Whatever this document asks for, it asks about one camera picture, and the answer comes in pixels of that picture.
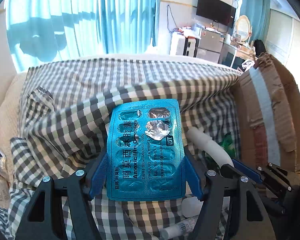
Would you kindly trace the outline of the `blue amoxicillin blister pack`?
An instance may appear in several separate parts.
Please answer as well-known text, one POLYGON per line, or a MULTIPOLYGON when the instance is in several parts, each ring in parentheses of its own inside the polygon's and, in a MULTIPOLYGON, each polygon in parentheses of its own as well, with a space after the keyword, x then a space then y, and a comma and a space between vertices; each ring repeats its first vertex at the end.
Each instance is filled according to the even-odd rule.
POLYGON ((179 103, 155 99, 112 111, 107 138, 107 196, 157 201, 185 195, 185 153, 179 103))

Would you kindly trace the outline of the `brown cardboard box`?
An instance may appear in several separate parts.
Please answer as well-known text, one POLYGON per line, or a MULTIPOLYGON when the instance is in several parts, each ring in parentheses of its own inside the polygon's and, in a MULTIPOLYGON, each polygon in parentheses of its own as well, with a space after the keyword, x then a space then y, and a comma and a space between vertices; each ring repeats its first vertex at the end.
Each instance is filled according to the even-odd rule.
POLYGON ((253 168, 272 163, 300 173, 300 92, 289 70, 264 53, 232 93, 243 163, 253 168))

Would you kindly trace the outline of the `white small bottle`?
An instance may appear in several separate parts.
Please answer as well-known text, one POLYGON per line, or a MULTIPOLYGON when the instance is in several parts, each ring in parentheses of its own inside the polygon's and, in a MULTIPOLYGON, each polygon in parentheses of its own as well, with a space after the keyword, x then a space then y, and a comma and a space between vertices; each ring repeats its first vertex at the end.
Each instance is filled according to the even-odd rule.
POLYGON ((185 198, 181 203, 181 211, 184 217, 190 218, 200 214, 203 202, 197 197, 185 198))

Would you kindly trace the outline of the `green foil packet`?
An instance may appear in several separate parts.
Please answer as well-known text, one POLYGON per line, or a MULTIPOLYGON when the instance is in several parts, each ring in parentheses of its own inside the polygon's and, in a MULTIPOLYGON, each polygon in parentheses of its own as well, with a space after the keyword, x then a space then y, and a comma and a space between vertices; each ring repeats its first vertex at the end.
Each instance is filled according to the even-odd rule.
POLYGON ((236 150, 231 133, 226 133, 224 135, 223 140, 219 143, 219 146, 225 150, 231 159, 236 158, 236 150))

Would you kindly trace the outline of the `white plastic tube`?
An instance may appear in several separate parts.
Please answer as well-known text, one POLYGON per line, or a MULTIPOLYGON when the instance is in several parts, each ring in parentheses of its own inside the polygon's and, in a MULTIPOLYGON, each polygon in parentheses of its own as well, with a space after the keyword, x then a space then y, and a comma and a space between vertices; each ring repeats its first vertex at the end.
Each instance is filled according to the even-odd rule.
POLYGON ((205 151, 221 168, 223 165, 234 167, 234 163, 226 151, 217 144, 209 135, 196 127, 191 127, 186 133, 187 139, 198 149, 205 151))

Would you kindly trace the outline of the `checkered grey white cloth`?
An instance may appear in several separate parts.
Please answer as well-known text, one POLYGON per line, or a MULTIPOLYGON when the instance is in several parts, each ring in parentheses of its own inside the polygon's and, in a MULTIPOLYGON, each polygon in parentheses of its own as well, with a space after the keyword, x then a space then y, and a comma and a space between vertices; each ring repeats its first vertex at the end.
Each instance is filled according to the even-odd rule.
POLYGON ((114 107, 133 101, 176 99, 186 132, 196 127, 214 141, 239 125, 230 88, 239 73, 203 60, 111 57, 44 64, 28 70, 21 90, 17 136, 10 139, 10 204, 0 208, 0 231, 14 239, 21 217, 44 176, 65 178, 106 145, 114 107))

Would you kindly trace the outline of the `white dressing table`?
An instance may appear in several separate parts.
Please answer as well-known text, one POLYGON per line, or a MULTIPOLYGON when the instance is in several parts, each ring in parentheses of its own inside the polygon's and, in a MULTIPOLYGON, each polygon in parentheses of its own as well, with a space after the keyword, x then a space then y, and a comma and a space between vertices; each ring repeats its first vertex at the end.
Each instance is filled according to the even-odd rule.
POLYGON ((249 54, 235 46, 223 42, 218 63, 230 68, 237 68, 245 60, 253 60, 254 54, 249 54))

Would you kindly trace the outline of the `black backpack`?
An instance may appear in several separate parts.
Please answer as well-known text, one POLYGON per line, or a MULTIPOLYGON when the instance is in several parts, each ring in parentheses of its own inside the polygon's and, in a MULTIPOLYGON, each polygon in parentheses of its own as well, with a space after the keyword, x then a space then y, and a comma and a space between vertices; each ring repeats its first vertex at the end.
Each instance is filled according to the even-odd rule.
POLYGON ((256 57, 259 57, 261 54, 266 53, 266 47, 262 40, 256 39, 254 41, 256 57))

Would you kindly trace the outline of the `white sliding wardrobe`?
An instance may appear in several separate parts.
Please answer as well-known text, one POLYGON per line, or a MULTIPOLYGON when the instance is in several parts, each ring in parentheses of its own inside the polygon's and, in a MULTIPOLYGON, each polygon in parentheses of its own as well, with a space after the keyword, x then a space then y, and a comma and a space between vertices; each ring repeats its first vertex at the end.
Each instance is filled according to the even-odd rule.
POLYGON ((294 76, 300 92, 300 21, 271 9, 266 50, 294 76))

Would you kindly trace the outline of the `silver mini fridge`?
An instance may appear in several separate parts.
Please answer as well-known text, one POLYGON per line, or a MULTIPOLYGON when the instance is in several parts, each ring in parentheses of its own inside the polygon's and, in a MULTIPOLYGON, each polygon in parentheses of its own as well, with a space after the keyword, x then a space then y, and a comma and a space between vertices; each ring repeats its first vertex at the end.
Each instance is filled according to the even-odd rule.
POLYGON ((197 58, 218 63, 223 41, 220 33, 206 29, 199 29, 199 44, 197 58))

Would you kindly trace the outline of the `oval white vanity mirror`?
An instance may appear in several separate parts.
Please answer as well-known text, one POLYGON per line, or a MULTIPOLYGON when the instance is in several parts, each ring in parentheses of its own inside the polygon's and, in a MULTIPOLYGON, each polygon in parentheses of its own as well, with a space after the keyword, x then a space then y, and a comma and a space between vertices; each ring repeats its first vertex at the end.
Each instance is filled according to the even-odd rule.
POLYGON ((235 25, 236 34, 240 36, 242 42, 249 40, 252 35, 252 26, 246 15, 239 16, 235 25))

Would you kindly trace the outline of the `white suitcase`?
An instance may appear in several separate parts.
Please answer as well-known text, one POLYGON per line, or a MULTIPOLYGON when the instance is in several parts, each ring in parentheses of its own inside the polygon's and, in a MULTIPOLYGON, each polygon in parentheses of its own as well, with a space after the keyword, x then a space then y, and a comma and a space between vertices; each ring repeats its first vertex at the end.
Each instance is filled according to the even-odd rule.
POLYGON ((199 39, 186 37, 182 33, 174 32, 171 37, 170 55, 196 57, 199 39))

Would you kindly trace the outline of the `right teal curtain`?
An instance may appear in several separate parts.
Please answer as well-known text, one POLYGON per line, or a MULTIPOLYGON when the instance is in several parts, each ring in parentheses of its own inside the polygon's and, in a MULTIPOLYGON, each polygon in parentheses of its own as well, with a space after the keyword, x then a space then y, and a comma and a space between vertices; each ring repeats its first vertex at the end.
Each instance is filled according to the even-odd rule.
POLYGON ((242 0, 240 15, 245 15, 252 26, 252 40, 265 41, 270 21, 270 0, 242 0))

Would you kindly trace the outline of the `large left teal curtain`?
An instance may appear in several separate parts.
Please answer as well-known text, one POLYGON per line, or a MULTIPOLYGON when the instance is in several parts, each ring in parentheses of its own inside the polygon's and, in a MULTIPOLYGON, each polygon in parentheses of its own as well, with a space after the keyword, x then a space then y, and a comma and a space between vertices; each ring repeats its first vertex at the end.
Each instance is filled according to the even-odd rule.
POLYGON ((18 72, 46 62, 104 54, 98 0, 5 0, 18 72))

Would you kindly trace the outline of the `middle teal curtain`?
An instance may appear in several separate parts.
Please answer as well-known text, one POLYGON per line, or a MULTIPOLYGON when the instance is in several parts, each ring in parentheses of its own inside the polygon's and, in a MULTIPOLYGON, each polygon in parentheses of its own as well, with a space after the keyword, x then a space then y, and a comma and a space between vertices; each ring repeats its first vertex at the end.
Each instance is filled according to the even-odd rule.
POLYGON ((97 0, 97 5, 106 54, 143 54, 156 45, 160 0, 97 0))

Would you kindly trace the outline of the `black wall television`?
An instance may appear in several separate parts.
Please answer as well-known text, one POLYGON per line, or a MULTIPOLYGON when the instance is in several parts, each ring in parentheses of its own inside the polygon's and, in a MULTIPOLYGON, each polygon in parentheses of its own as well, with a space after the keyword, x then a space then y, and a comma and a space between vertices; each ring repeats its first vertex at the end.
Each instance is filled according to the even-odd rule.
POLYGON ((221 0, 198 0, 196 15, 233 28, 236 8, 221 0))

